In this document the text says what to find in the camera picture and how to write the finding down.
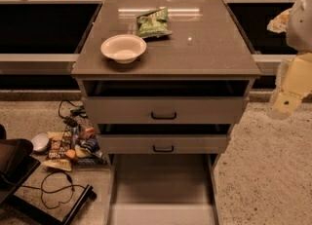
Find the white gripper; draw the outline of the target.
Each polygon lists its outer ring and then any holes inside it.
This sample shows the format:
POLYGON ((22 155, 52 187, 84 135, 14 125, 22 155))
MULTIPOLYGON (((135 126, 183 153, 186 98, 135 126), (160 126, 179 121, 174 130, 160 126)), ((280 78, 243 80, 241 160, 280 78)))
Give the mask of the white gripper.
POLYGON ((292 61, 283 61, 278 69, 277 90, 267 108, 271 119, 287 119, 312 91, 312 54, 297 54, 292 61))

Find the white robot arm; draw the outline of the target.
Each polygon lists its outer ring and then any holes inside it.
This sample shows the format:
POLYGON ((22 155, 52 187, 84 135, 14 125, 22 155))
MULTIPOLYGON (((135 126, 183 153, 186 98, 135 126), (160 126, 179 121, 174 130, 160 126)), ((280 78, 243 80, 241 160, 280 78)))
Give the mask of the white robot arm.
POLYGON ((296 0, 270 20, 267 29, 285 32, 287 45, 297 51, 292 60, 280 63, 269 100, 267 115, 283 120, 312 92, 312 0, 296 0))

